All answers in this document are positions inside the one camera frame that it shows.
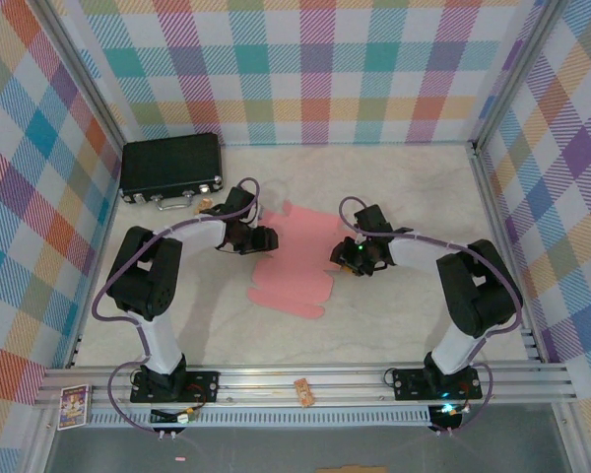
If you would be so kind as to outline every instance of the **black briefcase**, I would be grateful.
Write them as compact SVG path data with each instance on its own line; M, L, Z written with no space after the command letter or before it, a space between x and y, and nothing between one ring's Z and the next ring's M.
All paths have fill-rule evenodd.
M224 186L221 148L215 133L127 143L122 149L120 196L129 203L153 201L160 210L187 207L193 195ZM181 205L163 200L185 197Z

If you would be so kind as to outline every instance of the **small pink object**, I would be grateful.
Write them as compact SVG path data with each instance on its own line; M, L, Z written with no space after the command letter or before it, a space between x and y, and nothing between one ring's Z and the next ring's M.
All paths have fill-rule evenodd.
M285 202L284 214L265 211L261 225L278 234L278 249L256 264L247 296L255 304L304 318L324 314L333 278L326 271L340 267L329 261L331 251L345 237L355 234L343 228L337 215L316 212Z

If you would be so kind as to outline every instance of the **briefcase handle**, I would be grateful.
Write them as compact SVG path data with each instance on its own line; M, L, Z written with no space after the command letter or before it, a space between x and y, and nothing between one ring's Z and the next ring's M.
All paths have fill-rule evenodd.
M185 209L186 207L190 207L193 203L193 191L185 190L181 193L181 195L186 198L186 203L184 204L162 205L164 199L162 199L161 195L154 195L151 197L151 200L156 203L158 210Z

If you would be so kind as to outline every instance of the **white marble surface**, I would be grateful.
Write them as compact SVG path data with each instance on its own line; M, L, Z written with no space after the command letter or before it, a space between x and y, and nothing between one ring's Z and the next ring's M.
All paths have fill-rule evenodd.
M251 175L261 182L260 202L280 211L285 199L337 212L346 195L378 203L394 227L456 242L490 237L462 146L327 146L225 148L226 189ZM106 278L127 229L161 228L191 211L119 203L97 287ZM316 320L250 302L246 290L258 258L205 250L182 261L171 314L179 346L190 364L417 362L449 324L437 276L392 268L372 278L332 273L335 286ZM105 297L101 313L117 310ZM78 366L110 366L140 359L134 329L88 319ZM518 331L492 339L479 359L521 360Z

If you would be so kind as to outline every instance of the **pink paper cutout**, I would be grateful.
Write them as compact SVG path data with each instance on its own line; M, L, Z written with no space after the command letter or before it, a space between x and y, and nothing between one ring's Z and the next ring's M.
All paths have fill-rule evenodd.
M333 278L326 271L340 267L329 261L331 251L345 237L355 234L343 228L337 215L316 212L285 202L284 214L265 211L260 225L278 234L278 249L260 260L252 274L258 288L247 296L255 304L304 318L324 314Z

